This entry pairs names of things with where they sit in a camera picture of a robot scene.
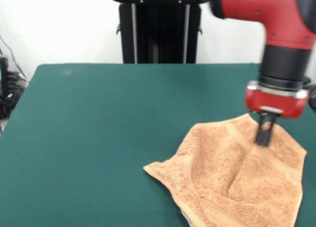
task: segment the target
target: table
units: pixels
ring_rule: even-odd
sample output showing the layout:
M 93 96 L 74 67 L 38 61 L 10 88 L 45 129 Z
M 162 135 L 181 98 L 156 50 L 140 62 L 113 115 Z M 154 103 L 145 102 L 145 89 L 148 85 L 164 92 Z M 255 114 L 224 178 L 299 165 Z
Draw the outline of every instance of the table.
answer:
M 1 227 L 185 227 L 142 167 L 198 122 L 247 112 L 258 65 L 42 65 L 0 138 Z M 315 115 L 279 120 L 307 151 L 297 226 L 316 226 Z

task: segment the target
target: metal bar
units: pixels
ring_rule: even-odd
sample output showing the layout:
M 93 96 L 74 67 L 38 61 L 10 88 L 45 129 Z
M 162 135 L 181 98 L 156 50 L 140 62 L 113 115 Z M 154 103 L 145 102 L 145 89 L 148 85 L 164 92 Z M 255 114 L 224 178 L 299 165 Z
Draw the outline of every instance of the metal bar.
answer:
M 135 64 L 138 63 L 138 52 L 137 52 L 137 24 L 136 24 L 136 4 L 132 4 L 132 18 L 133 18 L 133 41 L 134 41 L 134 58 Z
M 198 33 L 200 31 L 201 8 L 199 5 L 190 5 L 187 63 L 196 63 Z
M 119 5 L 119 23 L 123 63 L 134 64 L 132 4 L 121 3 Z
M 187 63 L 188 52 L 188 35 L 189 35 L 189 21 L 190 21 L 190 5 L 186 5 L 185 23 L 184 23 L 184 43 L 183 43 L 183 63 Z

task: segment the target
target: towel fold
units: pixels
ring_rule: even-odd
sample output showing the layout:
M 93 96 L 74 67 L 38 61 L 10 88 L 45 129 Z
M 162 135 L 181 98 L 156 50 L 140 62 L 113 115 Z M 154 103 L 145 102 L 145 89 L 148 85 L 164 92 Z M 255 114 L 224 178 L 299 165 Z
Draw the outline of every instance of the towel fold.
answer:
M 144 170 L 191 226 L 293 227 L 306 151 L 279 125 L 269 147 L 254 145 L 256 128 L 249 114 L 196 124 L 171 159 Z

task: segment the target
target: white wall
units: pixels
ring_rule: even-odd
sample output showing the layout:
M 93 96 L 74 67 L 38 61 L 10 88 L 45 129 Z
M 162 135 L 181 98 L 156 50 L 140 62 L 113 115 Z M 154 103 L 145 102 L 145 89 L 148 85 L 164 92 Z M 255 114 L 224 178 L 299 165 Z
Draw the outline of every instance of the white wall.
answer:
M 1 0 L 0 34 L 28 78 L 43 63 L 121 63 L 118 6 L 112 0 Z M 201 7 L 198 63 L 260 62 L 265 35 L 259 23 L 217 19 L 207 4 Z

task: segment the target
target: black cable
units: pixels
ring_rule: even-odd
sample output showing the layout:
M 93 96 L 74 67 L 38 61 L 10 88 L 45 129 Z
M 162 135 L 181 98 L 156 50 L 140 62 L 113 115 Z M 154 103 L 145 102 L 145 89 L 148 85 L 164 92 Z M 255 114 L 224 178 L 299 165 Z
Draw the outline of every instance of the black cable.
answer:
M 0 96 L 0 119 L 6 119 L 10 117 L 10 114 L 14 110 L 15 106 L 17 105 L 20 97 L 24 93 L 26 89 L 26 85 L 21 81 L 24 81 L 22 75 L 18 72 L 9 72 L 5 71 L 6 76 L 6 94 L 7 96 L 4 97 L 3 95 Z
M 13 50 L 9 47 L 9 45 L 6 44 L 6 42 L 3 40 L 2 36 L 0 35 L 0 40 L 2 41 L 2 43 L 10 50 L 11 55 L 12 55 L 12 60 L 14 62 L 14 64 L 16 65 L 16 67 L 18 68 L 18 70 L 20 71 L 20 73 L 24 76 L 24 78 L 26 78 L 24 72 L 22 71 L 22 69 L 20 68 L 20 66 L 16 63 L 16 60 L 14 58 L 14 54 L 13 54 Z

